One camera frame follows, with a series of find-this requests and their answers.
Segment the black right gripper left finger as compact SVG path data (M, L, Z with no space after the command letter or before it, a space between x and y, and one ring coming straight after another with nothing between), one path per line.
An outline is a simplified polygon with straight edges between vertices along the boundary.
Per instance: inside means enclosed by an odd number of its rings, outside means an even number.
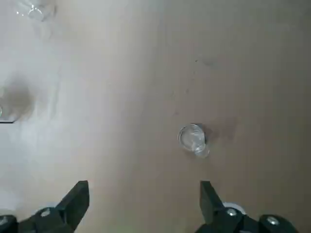
M2 233L73 233L89 208L88 181L79 181L55 207L45 207L27 219L0 216Z

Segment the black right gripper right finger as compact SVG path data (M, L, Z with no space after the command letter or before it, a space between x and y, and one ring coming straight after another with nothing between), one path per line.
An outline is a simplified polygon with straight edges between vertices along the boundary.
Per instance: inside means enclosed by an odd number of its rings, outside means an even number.
M235 207L226 207L209 181L200 182L200 208L205 223L197 233L296 233L287 219L261 215L254 220Z

